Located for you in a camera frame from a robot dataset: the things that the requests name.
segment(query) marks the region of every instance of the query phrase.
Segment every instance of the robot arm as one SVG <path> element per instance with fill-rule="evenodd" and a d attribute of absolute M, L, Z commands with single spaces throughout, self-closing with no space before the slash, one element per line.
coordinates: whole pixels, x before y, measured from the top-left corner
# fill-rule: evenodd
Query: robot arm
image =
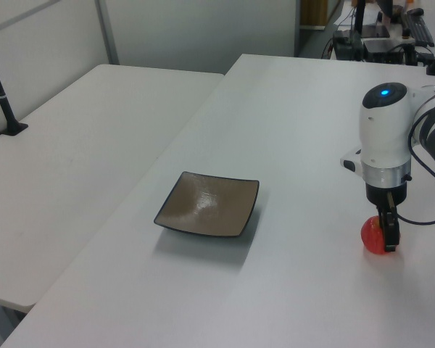
<path fill-rule="evenodd" d="M 421 144 L 435 159 L 435 87 L 385 83 L 372 88 L 362 101 L 360 140 L 361 149 L 345 155 L 341 165 L 364 179 L 366 196 L 377 206 L 384 249 L 394 251 L 396 206 L 406 199 L 411 180 L 410 147 Z"/>

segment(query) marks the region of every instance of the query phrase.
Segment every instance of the black keyboard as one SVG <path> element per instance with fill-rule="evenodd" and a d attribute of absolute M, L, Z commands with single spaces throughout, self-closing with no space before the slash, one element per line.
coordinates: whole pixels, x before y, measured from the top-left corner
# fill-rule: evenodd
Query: black keyboard
<path fill-rule="evenodd" d="M 405 14 L 402 16 L 403 27 L 411 30 L 411 35 L 415 40 L 416 46 L 435 47 L 432 35 L 428 31 L 426 23 L 423 21 L 422 16 L 413 16 L 411 14 Z"/>

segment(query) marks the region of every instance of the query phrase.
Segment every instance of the white table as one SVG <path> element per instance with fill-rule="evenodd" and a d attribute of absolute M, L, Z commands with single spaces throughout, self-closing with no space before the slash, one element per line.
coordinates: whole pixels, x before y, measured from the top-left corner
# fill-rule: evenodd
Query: white table
<path fill-rule="evenodd" d="M 398 252 L 369 254 L 376 209 L 339 164 L 365 92 L 390 80 L 435 83 L 417 67 L 242 56 L 3 348 L 435 347 L 435 226 L 403 223 Z M 183 170 L 260 180 L 240 238 L 153 224 Z M 399 211 L 435 218 L 435 183 L 413 176 Z"/>
<path fill-rule="evenodd" d="M 101 65 L 0 136 L 0 305 L 45 294 L 221 79 Z"/>

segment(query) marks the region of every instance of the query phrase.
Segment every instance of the red apple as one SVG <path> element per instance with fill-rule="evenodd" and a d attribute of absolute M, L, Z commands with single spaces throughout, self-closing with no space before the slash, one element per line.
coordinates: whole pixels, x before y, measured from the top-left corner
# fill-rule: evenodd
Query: red apple
<path fill-rule="evenodd" d="M 364 247 L 373 254 L 388 254 L 384 250 L 384 234 L 378 221 L 378 216 L 370 217 L 361 228 L 361 239 Z"/>

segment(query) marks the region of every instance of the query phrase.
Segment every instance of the square plate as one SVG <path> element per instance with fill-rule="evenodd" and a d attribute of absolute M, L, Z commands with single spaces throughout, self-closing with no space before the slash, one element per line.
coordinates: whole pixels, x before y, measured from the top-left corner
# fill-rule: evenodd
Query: square plate
<path fill-rule="evenodd" d="M 183 172 L 154 223 L 180 232 L 237 237 L 245 229 L 260 182 Z"/>

